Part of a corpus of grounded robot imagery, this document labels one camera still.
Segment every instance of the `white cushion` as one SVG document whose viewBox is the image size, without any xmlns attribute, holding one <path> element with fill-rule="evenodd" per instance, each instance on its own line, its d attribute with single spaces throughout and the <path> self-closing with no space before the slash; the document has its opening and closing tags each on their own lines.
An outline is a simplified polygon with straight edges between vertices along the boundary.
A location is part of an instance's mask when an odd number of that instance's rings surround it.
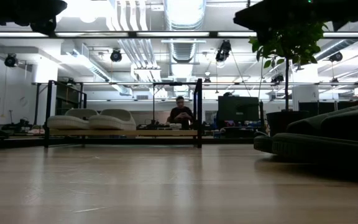
<svg viewBox="0 0 358 224">
<path fill-rule="evenodd" d="M 136 130 L 136 124 L 132 119 L 123 121 L 113 116 L 97 115 L 89 118 L 89 126 L 91 129 L 112 129 L 112 130 Z"/>
<path fill-rule="evenodd" d="M 51 116 L 48 118 L 48 128 L 57 130 L 88 130 L 89 122 L 74 116 Z"/>
</svg>

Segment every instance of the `dark green object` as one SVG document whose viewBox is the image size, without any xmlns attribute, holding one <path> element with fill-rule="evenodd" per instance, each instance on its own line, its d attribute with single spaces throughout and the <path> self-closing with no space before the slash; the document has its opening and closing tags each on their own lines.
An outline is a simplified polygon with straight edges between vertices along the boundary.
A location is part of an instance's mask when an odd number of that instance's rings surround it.
<svg viewBox="0 0 358 224">
<path fill-rule="evenodd" d="M 219 121 L 258 121 L 257 97 L 219 96 Z"/>
</svg>

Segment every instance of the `monitor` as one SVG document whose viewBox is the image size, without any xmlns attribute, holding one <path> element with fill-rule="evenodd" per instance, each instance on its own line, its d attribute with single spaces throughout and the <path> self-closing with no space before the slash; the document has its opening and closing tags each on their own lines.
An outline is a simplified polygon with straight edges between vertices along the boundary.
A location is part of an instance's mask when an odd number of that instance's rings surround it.
<svg viewBox="0 0 358 224">
<path fill-rule="evenodd" d="M 258 121 L 259 100 L 257 97 L 219 96 L 220 121 Z"/>
<path fill-rule="evenodd" d="M 309 116 L 318 115 L 318 103 L 317 102 L 299 102 L 300 111 L 309 111 Z"/>
<path fill-rule="evenodd" d="M 319 102 L 318 114 L 325 114 L 335 111 L 335 103 L 331 102 Z"/>
</svg>

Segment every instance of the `hanging wire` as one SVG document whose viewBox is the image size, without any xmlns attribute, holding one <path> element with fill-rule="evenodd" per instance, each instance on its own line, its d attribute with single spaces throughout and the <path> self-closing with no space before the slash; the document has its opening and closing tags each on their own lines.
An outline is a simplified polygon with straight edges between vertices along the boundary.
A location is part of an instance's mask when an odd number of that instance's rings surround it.
<svg viewBox="0 0 358 224">
<path fill-rule="evenodd" d="M 234 56 L 234 54 L 233 54 L 233 51 L 232 51 L 232 50 L 230 50 L 230 52 L 231 52 L 231 55 L 233 56 L 234 63 L 236 64 L 237 71 L 239 71 L 239 74 L 240 74 L 241 80 L 242 80 L 242 82 L 243 82 L 243 84 L 244 84 L 244 86 L 245 86 L 245 88 L 246 88 L 246 90 L 247 90 L 247 92 L 248 92 L 248 95 L 251 97 L 251 94 L 249 93 L 249 90 L 248 90 L 247 85 L 246 85 L 246 83 L 245 83 L 245 81 L 244 81 L 244 78 L 242 77 L 242 74 L 241 74 L 241 71 L 240 71 L 239 65 L 237 64 L 236 58 L 235 58 L 235 56 Z"/>
<path fill-rule="evenodd" d="M 5 69 L 5 87 L 4 87 L 4 100 L 2 103 L 2 117 L 5 116 L 5 99 L 6 99 L 6 85 L 7 85 L 7 67 Z"/>
<path fill-rule="evenodd" d="M 263 77 L 264 77 L 264 58 L 262 57 L 262 65 L 260 66 L 260 82 L 259 82 L 258 100 L 260 99 L 260 87 L 262 86 Z"/>
<path fill-rule="evenodd" d="M 215 93 L 219 93 L 218 91 L 218 62 L 215 62 L 215 69 L 216 69 L 216 92 Z"/>
</svg>

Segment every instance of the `spotlight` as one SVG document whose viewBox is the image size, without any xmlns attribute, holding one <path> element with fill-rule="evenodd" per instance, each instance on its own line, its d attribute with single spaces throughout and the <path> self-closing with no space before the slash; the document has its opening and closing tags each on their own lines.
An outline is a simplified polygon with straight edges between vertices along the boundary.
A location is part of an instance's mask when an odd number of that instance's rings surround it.
<svg viewBox="0 0 358 224">
<path fill-rule="evenodd" d="M 276 77 L 272 78 L 272 81 L 270 82 L 273 83 L 272 86 L 277 86 L 281 82 L 284 82 L 284 76 L 282 74 L 278 74 Z"/>
<path fill-rule="evenodd" d="M 120 62 L 122 60 L 122 55 L 120 53 L 120 49 L 113 49 L 112 50 L 112 54 L 110 56 L 110 59 L 113 61 L 113 62 Z"/>
<path fill-rule="evenodd" d="M 229 52 L 231 51 L 231 44 L 229 40 L 223 40 L 221 47 L 218 49 L 216 54 L 217 62 L 224 62 L 229 57 Z"/>
<path fill-rule="evenodd" d="M 331 83 L 339 83 L 339 81 L 338 81 L 338 78 L 333 78 L 331 81 L 329 81 L 329 82 L 331 82 Z"/>
<path fill-rule="evenodd" d="M 204 82 L 205 83 L 211 83 L 211 79 L 210 78 L 205 78 Z"/>
<path fill-rule="evenodd" d="M 340 62 L 342 59 L 343 59 L 343 55 L 340 52 L 333 54 L 328 58 L 330 62 Z"/>
<path fill-rule="evenodd" d="M 16 58 L 16 54 L 8 54 L 4 63 L 5 66 L 14 68 L 19 65 L 19 60 Z"/>
</svg>

